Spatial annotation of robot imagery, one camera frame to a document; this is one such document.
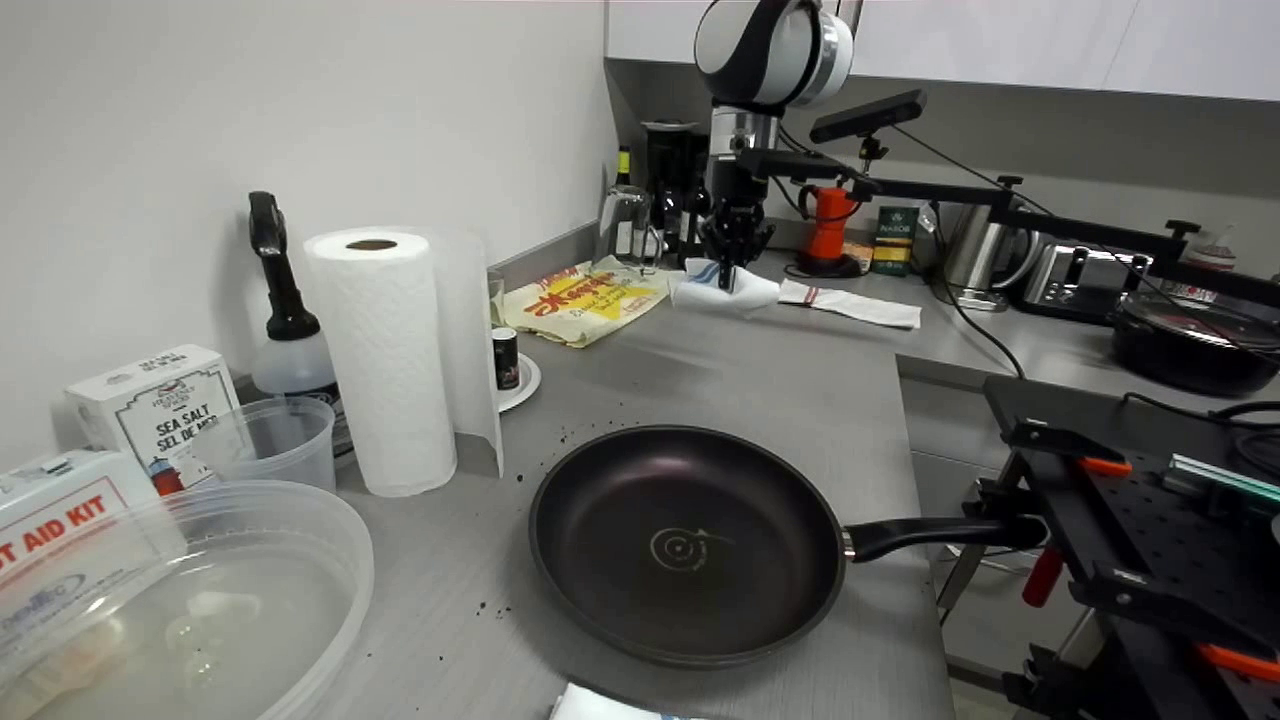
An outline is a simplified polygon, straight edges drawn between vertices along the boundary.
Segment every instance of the white cabinet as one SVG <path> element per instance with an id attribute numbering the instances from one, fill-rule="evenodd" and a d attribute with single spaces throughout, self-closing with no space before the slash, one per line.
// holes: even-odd
<path id="1" fill-rule="evenodd" d="M 692 64 L 692 31 L 713 0 L 608 0 L 608 58 Z"/>
<path id="2" fill-rule="evenodd" d="M 1136 0 L 863 0 L 853 78 L 1101 88 Z"/>
<path id="3" fill-rule="evenodd" d="M 1109 88 L 1280 99 L 1280 0 L 1141 0 Z"/>

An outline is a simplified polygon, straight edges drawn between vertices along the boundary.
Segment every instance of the gray countertop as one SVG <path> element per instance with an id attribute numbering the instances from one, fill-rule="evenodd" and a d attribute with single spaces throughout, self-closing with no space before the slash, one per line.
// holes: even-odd
<path id="1" fill-rule="evenodd" d="M 369 628 L 322 717 L 536 720 L 563 676 L 622 696 L 720 717 L 954 717 L 946 650 L 918 551 L 862 566 L 836 612 L 795 650 L 737 672 L 640 666 L 581 632 L 536 589 L 524 514 L 544 468 L 625 424 L 707 424 L 787 458 L 842 521 L 918 518 L 902 369 L 970 380 L 1009 371 L 922 280 L 869 276 L 857 291 L 923 308 L 888 334 L 804 308 L 706 316 L 656 308 L 594 351 L 524 342 L 544 390 L 505 417 L 510 471 L 460 471 L 415 502 L 343 495 L 376 541 Z M 986 316 L 1033 380 L 1184 396 L 1109 364 L 1109 334 L 1019 311 Z"/>

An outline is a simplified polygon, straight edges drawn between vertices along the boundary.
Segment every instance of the frying pan handle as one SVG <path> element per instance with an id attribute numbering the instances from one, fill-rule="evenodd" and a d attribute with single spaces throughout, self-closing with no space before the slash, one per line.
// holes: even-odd
<path id="1" fill-rule="evenodd" d="M 850 526 L 850 561 L 869 566 L 910 546 L 1044 546 L 1044 526 L 1033 518 L 986 521 L 986 518 L 922 518 L 883 526 Z"/>

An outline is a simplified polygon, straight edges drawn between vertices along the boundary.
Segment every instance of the paper towel roll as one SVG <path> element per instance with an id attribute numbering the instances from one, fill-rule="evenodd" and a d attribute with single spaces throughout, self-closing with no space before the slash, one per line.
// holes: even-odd
<path id="1" fill-rule="evenodd" d="M 351 227 L 308 239 L 322 334 L 372 495 L 415 495 L 456 471 L 433 243 Z"/>

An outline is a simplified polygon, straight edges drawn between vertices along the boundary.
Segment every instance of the cardboard box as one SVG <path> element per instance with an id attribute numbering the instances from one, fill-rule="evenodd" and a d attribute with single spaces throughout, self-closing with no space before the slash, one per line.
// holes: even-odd
<path id="1" fill-rule="evenodd" d="M 126 454 L 0 471 L 0 683 L 156 584 L 183 551 L 181 526 Z"/>
<path id="2" fill-rule="evenodd" d="M 130 454 L 159 493 L 208 481 L 189 444 L 241 407 L 229 364 L 198 346 L 74 385 L 68 399 L 87 444 Z"/>

